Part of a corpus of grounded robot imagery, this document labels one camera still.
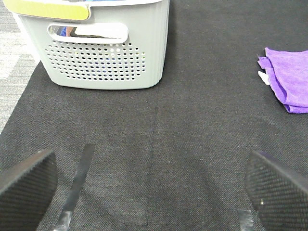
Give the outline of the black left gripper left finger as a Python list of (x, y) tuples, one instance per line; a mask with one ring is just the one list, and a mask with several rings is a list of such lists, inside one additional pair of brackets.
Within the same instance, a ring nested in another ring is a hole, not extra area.
[(35, 231), (57, 189), (54, 151), (42, 150), (0, 174), (0, 229)]

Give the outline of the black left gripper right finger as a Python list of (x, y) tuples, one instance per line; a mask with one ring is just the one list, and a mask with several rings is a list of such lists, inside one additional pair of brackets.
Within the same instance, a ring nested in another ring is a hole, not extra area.
[(245, 187), (267, 231), (308, 229), (308, 179), (264, 152), (247, 161)]

